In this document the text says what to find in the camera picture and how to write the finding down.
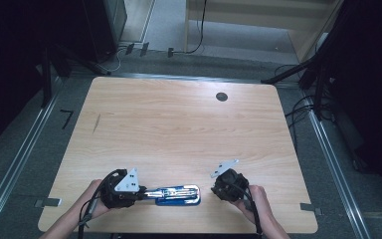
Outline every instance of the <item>black cable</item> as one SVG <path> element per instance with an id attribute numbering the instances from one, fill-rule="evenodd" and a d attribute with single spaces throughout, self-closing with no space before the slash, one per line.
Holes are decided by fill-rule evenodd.
<path id="1" fill-rule="evenodd" d="M 278 75 L 278 70 L 279 70 L 280 68 L 283 68 L 283 67 L 295 67 L 295 66 L 296 66 L 296 65 L 281 65 L 281 66 L 275 68 L 275 76 Z"/>
<path id="2" fill-rule="evenodd" d="M 198 44 L 197 48 L 195 48 L 192 51 L 188 51 L 188 52 L 174 52 L 173 49 L 171 48 L 171 49 L 169 49 L 170 54 L 174 54 L 174 53 L 175 54 L 193 54 L 200 48 L 201 43 L 203 42 L 203 37 L 204 37 L 203 31 L 204 31 L 204 18 L 206 16 L 206 6 L 207 6 L 207 0 L 204 0 L 203 17 L 201 19 L 200 43 Z"/>
<path id="3" fill-rule="evenodd" d="M 203 32 L 200 30 L 200 28 L 198 27 L 198 24 L 199 24 L 199 21 L 195 21 L 195 24 L 196 24 L 196 27 L 197 27 L 197 30 L 198 30 L 198 33 L 200 33 L 200 36 L 203 34 Z M 206 50 L 206 47 L 204 45 L 203 46 L 203 51 L 201 51 L 200 54 L 202 54 L 205 50 Z"/>
<path id="4" fill-rule="evenodd" d="M 241 187 L 235 185 L 235 184 L 231 184 L 231 183 L 226 183 L 230 186 L 233 186 L 235 187 L 236 189 L 240 190 L 241 192 L 244 193 L 244 195 L 248 198 L 248 200 L 250 201 L 250 204 L 251 204 L 251 209 L 253 210 L 253 214 L 254 214 L 254 224 L 256 224 L 256 231 L 257 231 L 257 234 L 258 235 L 263 235 L 263 228 L 262 228 L 262 224 L 260 222 L 260 216 L 259 216 L 259 211 L 257 210 L 257 206 L 256 206 L 256 202 L 254 202 L 253 200 L 253 195 L 251 194 L 251 190 L 250 188 L 246 188 L 248 189 L 249 193 L 242 189 Z"/>
<path id="5" fill-rule="evenodd" d="M 298 76 L 300 78 L 299 72 L 306 69 L 310 64 L 312 64 L 312 62 L 313 62 L 313 58 L 310 58 L 310 59 L 306 60 L 305 62 L 299 64 L 299 65 L 293 66 L 291 69 L 281 73 L 278 76 L 274 76 L 268 80 L 260 80 L 260 83 L 261 84 L 274 85 L 274 84 L 280 82 L 281 80 L 288 78 L 288 77 L 290 77 L 296 73 L 298 73 Z"/>
<path id="6" fill-rule="evenodd" d="M 115 173 L 117 172 L 117 170 L 114 170 L 113 172 L 111 172 L 110 174 L 108 174 L 102 181 L 101 183 L 98 185 L 97 189 L 95 190 L 95 192 L 93 193 L 93 196 L 92 198 L 87 201 L 85 204 L 83 204 L 83 207 L 80 211 L 80 221 L 79 221 L 79 239 L 83 239 L 84 237 L 84 230 L 85 230 L 85 225 L 88 221 L 90 221 L 92 219 L 92 215 L 89 214 L 91 208 L 92 208 L 92 205 L 93 205 L 93 201 L 94 200 L 97 200 L 98 199 L 98 193 L 100 192 L 101 190 L 101 187 L 103 186 L 103 184 L 111 177 L 113 176 Z M 83 209 L 85 207 L 86 204 L 89 204 L 87 206 L 87 209 L 86 209 L 86 212 L 85 212 L 85 215 L 83 216 L 82 218 L 82 213 L 83 213 Z"/>
<path id="7" fill-rule="evenodd" d="M 305 99 L 308 99 L 308 98 L 313 98 L 314 96 L 306 96 L 306 97 L 303 97 L 302 99 L 300 99 L 292 108 L 292 111 L 288 114 L 285 114 L 285 117 L 289 117 L 291 116 L 291 120 L 290 120 L 290 124 L 287 126 L 288 128 L 291 128 L 292 127 L 292 132 L 293 132 L 293 146 L 295 148 L 295 152 L 297 154 L 297 137 L 296 137 L 296 128 L 295 128 L 295 125 L 305 119 L 306 117 L 306 112 L 308 111 L 312 111 L 314 110 L 314 105 L 307 105 L 307 106 L 303 106 L 303 107 L 300 107 L 300 108 L 296 108 L 303 100 Z M 322 111 L 330 111 L 332 112 L 331 108 L 329 107 L 329 104 L 324 104 L 324 105 L 320 105 L 319 107 L 319 113 L 321 115 L 321 118 L 322 119 L 325 119 L 325 120 L 331 120 L 331 121 L 334 121 L 334 116 L 332 114 L 331 118 L 326 118 L 323 114 L 322 114 Z M 294 115 L 296 113 L 299 113 L 299 112 L 302 112 L 302 114 L 298 115 L 296 118 L 294 117 Z"/>

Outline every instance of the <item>metal bracket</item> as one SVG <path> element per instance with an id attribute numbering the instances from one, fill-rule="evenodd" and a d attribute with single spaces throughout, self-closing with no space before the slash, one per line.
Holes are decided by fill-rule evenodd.
<path id="1" fill-rule="evenodd" d="M 124 178 L 123 180 L 117 184 L 114 188 L 115 191 L 121 192 L 138 192 L 138 176 L 137 169 L 133 168 Z"/>
<path id="2" fill-rule="evenodd" d="M 210 176 L 212 178 L 215 178 L 219 175 L 222 175 L 222 173 L 226 172 L 229 168 L 231 168 L 233 165 L 237 164 L 238 162 L 239 162 L 239 159 L 223 161 L 219 164 L 218 168 L 213 173 L 210 173 Z"/>

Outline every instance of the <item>gray floor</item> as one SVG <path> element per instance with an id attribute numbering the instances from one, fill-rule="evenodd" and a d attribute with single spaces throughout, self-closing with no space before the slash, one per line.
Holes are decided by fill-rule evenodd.
<path id="1" fill-rule="evenodd" d="M 149 49 L 184 50 L 185 1 L 156 0 L 144 42 Z M 190 21 L 188 51 L 200 42 L 201 21 Z M 204 40 L 195 55 L 298 64 L 287 30 L 204 23 Z"/>
<path id="2" fill-rule="evenodd" d="M 181 49 L 183 40 L 183 38 L 181 40 L 181 36 L 183 35 L 178 33 L 176 37 L 171 37 L 173 35 L 162 34 L 160 27 L 167 28 L 167 26 L 158 23 L 157 19 L 159 21 L 169 21 L 164 18 L 157 18 L 157 14 L 161 14 L 158 11 L 167 11 L 166 7 L 160 4 L 177 4 L 176 2 L 182 1 L 156 1 L 148 31 L 145 35 L 145 41 L 150 43 L 150 51 L 144 57 L 139 56 L 139 49 L 135 49 L 131 55 L 127 56 L 121 52 L 119 54 L 120 67 L 112 73 L 113 76 L 121 77 L 125 76 L 125 74 L 167 75 L 169 77 L 189 76 L 205 77 L 206 79 L 204 80 L 206 81 L 258 84 L 261 79 L 272 77 L 275 74 L 275 70 L 282 64 L 296 63 L 296 56 L 290 49 L 287 49 L 290 46 L 290 42 L 282 30 L 277 32 L 272 30 L 270 35 L 267 34 L 269 31 L 265 32 L 266 40 L 262 41 L 265 43 L 265 47 L 259 51 L 259 54 L 257 54 L 259 58 L 257 59 L 253 58 L 252 53 L 249 53 L 246 49 L 240 50 L 240 45 L 236 45 L 232 40 L 226 41 L 227 44 L 230 44 L 227 48 L 216 48 L 216 46 L 222 46 L 222 43 L 216 45 L 218 40 L 211 43 L 209 43 L 209 40 L 211 38 L 223 39 L 223 37 L 219 37 L 219 35 L 209 37 L 210 34 L 224 33 L 209 30 L 207 30 L 207 35 L 205 35 L 205 39 L 209 42 L 205 42 L 203 53 L 198 53 L 194 56 L 175 55 L 173 58 L 167 58 L 166 50 L 168 47 Z M 230 27 L 232 30 L 236 28 L 234 26 L 223 27 Z M 168 32 L 173 34 L 178 31 L 168 30 Z M 281 46 L 281 49 L 286 50 L 278 53 L 276 49 L 272 50 L 273 46 Z M 234 53 L 240 52 L 240 54 L 233 54 L 234 58 L 232 58 L 231 55 L 228 55 L 231 53 L 231 49 L 233 49 Z M 72 64 L 74 67 L 73 74 L 68 79 L 65 79 L 64 86 L 55 102 L 52 113 L 0 213 L 0 238 L 37 238 L 41 235 L 37 228 L 37 223 L 42 209 L 35 208 L 33 205 L 36 199 L 47 197 L 49 194 L 87 91 L 92 79 L 95 77 L 95 75 L 82 66 L 78 66 L 76 63 Z M 114 69 L 118 66 L 117 58 L 114 57 L 110 61 L 103 63 L 103 65 Z M 298 76 L 292 76 L 286 79 L 285 83 L 277 85 L 285 113 L 290 112 L 293 105 L 302 98 L 302 92 L 295 84 L 297 79 Z M 0 137 L 0 183 L 39 113 L 41 99 L 41 93 L 38 93 L 31 99 L 24 110 Z M 61 110 L 74 111 L 73 118 L 64 129 L 62 127 L 67 120 L 67 115 L 61 113 Z M 338 127 L 328 121 L 324 121 L 323 124 L 327 129 L 330 142 L 354 198 L 364 214 L 371 238 L 382 238 L 382 178 L 376 174 L 361 174 L 355 171 L 352 167 L 348 150 L 340 138 Z M 356 238 L 309 117 L 306 117 L 296 125 L 296 136 L 298 141 L 298 160 L 309 196 L 313 205 L 322 209 L 323 215 L 317 216 L 319 229 L 315 234 L 291 235 L 291 237 Z M 167 237 L 176 238 L 179 236 L 124 235 L 123 238 Z M 200 237 L 212 238 L 207 235 L 192 236 L 192 238 Z M 86 238 L 108 238 L 108 235 L 87 234 Z M 217 235 L 217 238 L 228 237 L 226 235 Z"/>

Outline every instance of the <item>blue object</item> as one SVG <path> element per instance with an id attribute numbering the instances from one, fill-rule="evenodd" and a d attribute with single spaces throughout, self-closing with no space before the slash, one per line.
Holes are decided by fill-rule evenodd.
<path id="1" fill-rule="evenodd" d="M 155 199 L 158 206 L 195 206 L 200 204 L 200 189 L 196 185 L 160 187 L 144 193 L 145 199 Z"/>

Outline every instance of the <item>wooden table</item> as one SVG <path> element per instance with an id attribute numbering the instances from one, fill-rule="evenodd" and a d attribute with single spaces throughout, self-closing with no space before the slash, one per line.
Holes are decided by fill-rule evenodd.
<path id="1" fill-rule="evenodd" d="M 228 99 L 220 102 L 216 94 Z M 202 201 L 163 207 L 154 201 L 111 211 L 89 222 L 87 231 L 125 233 L 255 233 L 255 226 L 210 187 L 219 162 L 251 184 L 265 187 L 272 209 L 288 233 L 313 233 L 313 212 L 273 86 L 96 78 L 90 88 L 49 197 L 39 228 L 46 231 L 90 181 L 117 168 L 138 169 L 148 188 L 196 184 Z"/>

